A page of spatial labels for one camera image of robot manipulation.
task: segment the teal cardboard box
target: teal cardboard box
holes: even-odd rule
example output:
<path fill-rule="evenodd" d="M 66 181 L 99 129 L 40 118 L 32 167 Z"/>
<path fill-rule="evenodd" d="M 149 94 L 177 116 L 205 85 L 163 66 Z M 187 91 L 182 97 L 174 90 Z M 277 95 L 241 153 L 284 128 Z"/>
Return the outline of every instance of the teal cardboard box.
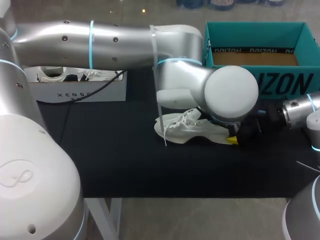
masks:
<path fill-rule="evenodd" d="M 215 53 L 294 55 L 296 65 L 240 64 L 254 75 L 261 99 L 293 99 L 320 90 L 320 48 L 304 22 L 208 22 L 206 67 L 225 66 L 215 64 Z"/>

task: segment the black table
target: black table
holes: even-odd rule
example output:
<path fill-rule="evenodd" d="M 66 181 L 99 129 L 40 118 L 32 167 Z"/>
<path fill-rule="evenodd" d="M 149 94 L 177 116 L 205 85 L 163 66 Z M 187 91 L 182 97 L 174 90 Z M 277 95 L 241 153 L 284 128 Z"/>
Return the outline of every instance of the black table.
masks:
<path fill-rule="evenodd" d="M 296 163 L 316 163 L 301 130 L 268 134 L 247 148 L 202 138 L 165 147 L 154 131 L 158 112 L 150 68 L 128 72 L 126 102 L 40 110 L 74 161 L 86 198 L 290 198 L 318 175 Z"/>

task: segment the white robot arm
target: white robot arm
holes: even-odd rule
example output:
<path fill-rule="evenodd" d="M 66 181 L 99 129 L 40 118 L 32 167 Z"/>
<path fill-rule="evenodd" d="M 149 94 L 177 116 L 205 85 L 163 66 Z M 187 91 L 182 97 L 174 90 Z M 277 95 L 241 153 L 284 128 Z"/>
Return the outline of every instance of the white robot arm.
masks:
<path fill-rule="evenodd" d="M 78 171 L 47 133 L 22 66 L 122 70 L 156 62 L 161 106 L 200 107 L 217 121 L 239 121 L 257 101 L 257 81 L 238 66 L 202 66 L 202 43 L 199 30 L 185 25 L 15 24 L 10 0 L 2 0 L 0 240 L 86 238 Z"/>

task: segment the gray floor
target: gray floor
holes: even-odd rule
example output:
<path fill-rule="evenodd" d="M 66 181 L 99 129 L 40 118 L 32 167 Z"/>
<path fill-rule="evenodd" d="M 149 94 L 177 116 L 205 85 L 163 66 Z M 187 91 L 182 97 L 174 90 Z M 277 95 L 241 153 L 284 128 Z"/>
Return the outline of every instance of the gray floor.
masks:
<path fill-rule="evenodd" d="M 238 4 L 219 12 L 187 10 L 174 0 L 12 0 L 17 22 L 58 19 L 129 25 L 187 24 L 205 29 L 213 21 L 302 21 L 320 42 L 319 0 L 287 0 L 283 7 Z M 284 198 L 123 200 L 120 240 L 282 240 Z M 88 240 L 101 236 L 92 219 Z"/>

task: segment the shoe lace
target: shoe lace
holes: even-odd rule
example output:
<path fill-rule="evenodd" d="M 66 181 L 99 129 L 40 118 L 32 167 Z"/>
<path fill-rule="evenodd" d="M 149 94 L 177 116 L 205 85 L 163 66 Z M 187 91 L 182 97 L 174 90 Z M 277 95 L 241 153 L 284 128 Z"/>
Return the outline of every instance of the shoe lace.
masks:
<path fill-rule="evenodd" d="M 165 146 L 167 146 L 166 132 L 167 132 L 168 129 L 177 128 L 180 125 L 183 125 L 187 129 L 192 129 L 197 125 L 196 121 L 193 121 L 193 120 L 188 118 L 189 114 L 193 110 L 195 110 L 195 108 L 192 108 L 192 109 L 189 109 L 189 110 L 185 111 L 184 113 L 181 114 L 181 116 L 176 117 L 171 122 L 169 122 L 169 124 L 164 128 L 163 139 L 164 139 Z"/>

